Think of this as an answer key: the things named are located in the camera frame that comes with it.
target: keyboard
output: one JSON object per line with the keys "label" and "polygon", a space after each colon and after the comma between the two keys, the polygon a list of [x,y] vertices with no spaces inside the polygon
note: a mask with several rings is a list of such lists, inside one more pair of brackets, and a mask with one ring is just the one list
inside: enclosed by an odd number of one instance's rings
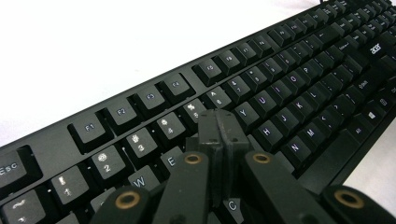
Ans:
{"label": "keyboard", "polygon": [[[207,109],[308,190],[342,183],[395,116],[396,9],[330,1],[0,149],[0,223],[85,223],[125,185],[172,173]],[[240,199],[209,213],[241,223]]]}

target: key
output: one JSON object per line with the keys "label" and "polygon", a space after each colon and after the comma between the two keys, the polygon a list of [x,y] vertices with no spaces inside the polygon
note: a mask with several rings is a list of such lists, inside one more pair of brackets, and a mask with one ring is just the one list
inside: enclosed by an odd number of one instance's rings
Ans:
{"label": "key", "polygon": [[140,116],[137,116],[130,102],[125,98],[119,99],[108,106],[105,113],[107,120],[117,134],[131,130],[142,121]]}
{"label": "key", "polygon": [[197,130],[199,114],[206,111],[205,106],[199,99],[195,99],[181,107],[178,112],[189,128],[193,131]]}
{"label": "key", "polygon": [[43,176],[29,147],[0,156],[0,199],[16,192]]}
{"label": "key", "polygon": [[160,82],[160,88],[173,105],[195,94],[195,91],[184,80],[181,74],[174,74],[166,78]]}
{"label": "key", "polygon": [[175,112],[157,119],[153,126],[155,133],[158,134],[165,147],[171,147],[177,143],[184,142],[187,130],[177,118]]}
{"label": "key", "polygon": [[204,94],[203,100],[207,108],[228,109],[233,106],[230,97],[221,87],[216,87]]}
{"label": "key", "polygon": [[125,152],[136,169],[141,168],[143,164],[149,162],[150,159],[160,153],[160,148],[147,128],[140,129],[126,137],[124,145],[126,146]]}
{"label": "key", "polygon": [[155,189],[155,187],[160,185],[160,181],[158,181],[157,176],[148,165],[130,175],[128,181],[132,186],[145,188],[147,190]]}
{"label": "key", "polygon": [[195,65],[192,70],[194,70],[207,87],[224,79],[226,76],[211,59]]}
{"label": "key", "polygon": [[169,175],[175,169],[177,158],[181,154],[183,154],[183,152],[180,147],[174,147],[161,155],[157,164],[165,178],[169,178]]}
{"label": "key", "polygon": [[132,164],[124,152],[114,146],[105,148],[90,158],[92,172],[102,189],[114,186],[132,172]]}
{"label": "key", "polygon": [[257,126],[260,122],[260,116],[248,102],[244,102],[237,106],[233,112],[245,133],[250,132],[253,127]]}
{"label": "key", "polygon": [[169,107],[155,86],[149,86],[134,95],[137,107],[147,119]]}
{"label": "key", "polygon": [[87,167],[82,163],[53,177],[50,186],[63,211],[84,204],[98,191]]}
{"label": "key", "polygon": [[87,153],[108,142],[113,134],[101,116],[85,114],[67,126],[81,153]]}
{"label": "key", "polygon": [[59,216],[43,186],[6,203],[1,211],[6,223],[52,223]]}
{"label": "key", "polygon": [[90,204],[88,205],[88,211],[91,213],[91,215],[94,215],[97,213],[99,208],[102,206],[102,204],[105,202],[108,196],[112,192],[116,191],[116,189],[113,187],[111,189],[106,190],[105,192],[99,194],[96,196],[94,199],[91,200]]}

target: black key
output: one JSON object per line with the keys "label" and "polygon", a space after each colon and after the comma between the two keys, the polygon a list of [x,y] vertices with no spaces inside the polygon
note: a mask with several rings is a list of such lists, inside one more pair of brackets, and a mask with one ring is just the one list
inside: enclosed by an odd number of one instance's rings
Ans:
{"label": "black key", "polygon": [[192,69],[207,87],[224,79],[226,76],[211,59],[195,65]]}
{"label": "black key", "polygon": [[250,88],[240,76],[230,79],[222,87],[237,105],[245,101],[251,94]]}
{"label": "black key", "polygon": [[0,199],[41,178],[40,168],[29,147],[0,156]]}
{"label": "black key", "polygon": [[84,204],[97,192],[97,187],[84,164],[73,166],[53,177],[50,186],[55,192],[58,204],[65,211]]}
{"label": "black key", "polygon": [[107,120],[117,134],[124,133],[140,124],[142,119],[125,98],[117,100],[105,110]]}
{"label": "black key", "polygon": [[239,60],[229,50],[216,56],[214,61],[226,75],[234,73],[241,66]]}
{"label": "black key", "polygon": [[267,91],[259,92],[249,100],[249,103],[262,119],[268,118],[278,108],[278,105]]}
{"label": "black key", "polygon": [[193,131],[197,130],[199,114],[206,111],[205,106],[199,99],[195,99],[181,107],[178,112],[189,128]]}
{"label": "black key", "polygon": [[126,153],[137,169],[160,153],[157,143],[152,138],[147,128],[126,137],[124,144]]}
{"label": "black key", "polygon": [[233,112],[245,133],[250,132],[260,122],[260,116],[248,102],[244,102],[237,106]]}
{"label": "black key", "polygon": [[168,178],[172,171],[175,169],[175,165],[177,164],[177,158],[183,154],[179,147],[174,147],[163,153],[158,161],[158,166],[160,170],[163,172],[165,178]]}
{"label": "black key", "polygon": [[250,89],[254,92],[261,91],[269,84],[267,77],[256,66],[243,73],[241,78],[244,79]]}
{"label": "black key", "polygon": [[114,146],[93,155],[90,165],[94,177],[103,189],[113,186],[133,170],[123,151]]}
{"label": "black key", "polygon": [[99,208],[102,206],[102,204],[105,202],[105,200],[110,196],[111,193],[116,191],[116,189],[113,187],[111,189],[106,190],[105,192],[99,194],[96,196],[94,199],[91,200],[89,206],[88,206],[88,211],[91,213],[91,215],[94,215],[97,213]]}
{"label": "black key", "polygon": [[81,153],[87,153],[113,138],[101,116],[85,114],[67,126]]}
{"label": "black key", "polygon": [[261,35],[254,37],[254,39],[249,41],[248,44],[254,49],[259,58],[265,57],[274,52],[268,41],[266,41]]}
{"label": "black key", "polygon": [[284,147],[282,147],[282,152],[296,169],[300,168],[305,160],[311,155],[311,149],[299,136],[293,137]]}
{"label": "black key", "polygon": [[277,112],[271,121],[285,137],[290,136],[300,124],[299,120],[286,107]]}
{"label": "black key", "polygon": [[151,118],[169,107],[155,86],[149,86],[134,95],[134,101],[142,114]]}
{"label": "black key", "polygon": [[174,74],[166,78],[160,82],[160,88],[163,90],[167,99],[174,105],[194,94],[194,90],[184,80],[181,74]]}
{"label": "black key", "polygon": [[265,151],[272,152],[283,140],[283,135],[271,120],[267,120],[253,131],[254,138]]}
{"label": "black key", "polygon": [[187,133],[186,128],[180,122],[175,112],[157,119],[153,126],[155,133],[158,134],[161,142],[166,147],[174,146],[180,141],[183,142]]}
{"label": "black key", "polygon": [[157,176],[148,165],[130,175],[128,181],[132,186],[145,188],[147,190],[155,189],[155,187],[160,185],[160,181],[158,181]]}
{"label": "black key", "polygon": [[291,35],[282,26],[276,27],[274,30],[268,33],[275,42],[283,47],[291,42]]}
{"label": "black key", "polygon": [[42,186],[6,203],[1,211],[6,223],[53,223],[59,216]]}
{"label": "black key", "polygon": [[232,49],[232,51],[243,66],[254,63],[259,59],[256,51],[254,51],[248,43],[243,43],[235,49]]}
{"label": "black key", "polygon": [[233,106],[230,97],[224,92],[221,87],[207,92],[203,96],[203,101],[207,108],[228,109]]}

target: white surface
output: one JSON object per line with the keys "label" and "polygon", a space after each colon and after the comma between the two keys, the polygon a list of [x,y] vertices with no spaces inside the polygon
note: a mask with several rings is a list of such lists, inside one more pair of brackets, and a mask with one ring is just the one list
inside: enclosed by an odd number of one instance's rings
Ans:
{"label": "white surface", "polygon": [[318,2],[0,1],[0,146]]}

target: function key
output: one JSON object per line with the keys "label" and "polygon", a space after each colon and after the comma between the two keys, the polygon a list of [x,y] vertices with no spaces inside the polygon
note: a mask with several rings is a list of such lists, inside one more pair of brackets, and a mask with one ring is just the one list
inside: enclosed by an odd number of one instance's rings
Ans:
{"label": "function key", "polygon": [[138,108],[146,118],[151,118],[169,107],[155,86],[149,86],[134,95]]}
{"label": "function key", "polygon": [[194,70],[207,87],[225,78],[225,74],[221,72],[219,67],[211,59],[198,63],[192,70]]}
{"label": "function key", "polygon": [[50,181],[56,200],[64,211],[87,202],[97,187],[84,164],[73,166]]}
{"label": "function key", "polygon": [[32,189],[6,203],[2,210],[6,223],[53,223],[58,212],[44,187]]}
{"label": "function key", "polygon": [[236,72],[241,67],[239,60],[229,50],[222,52],[214,60],[226,75]]}
{"label": "function key", "polygon": [[0,156],[0,199],[41,178],[40,168],[29,147]]}
{"label": "function key", "polygon": [[181,74],[175,74],[160,82],[160,88],[172,104],[177,104],[194,94],[194,90],[189,86]]}
{"label": "function key", "polygon": [[138,125],[142,119],[136,114],[130,102],[125,99],[119,99],[105,110],[107,120],[117,134],[122,134],[135,125]]}
{"label": "function key", "polygon": [[87,153],[113,138],[100,115],[84,114],[68,127],[81,153]]}

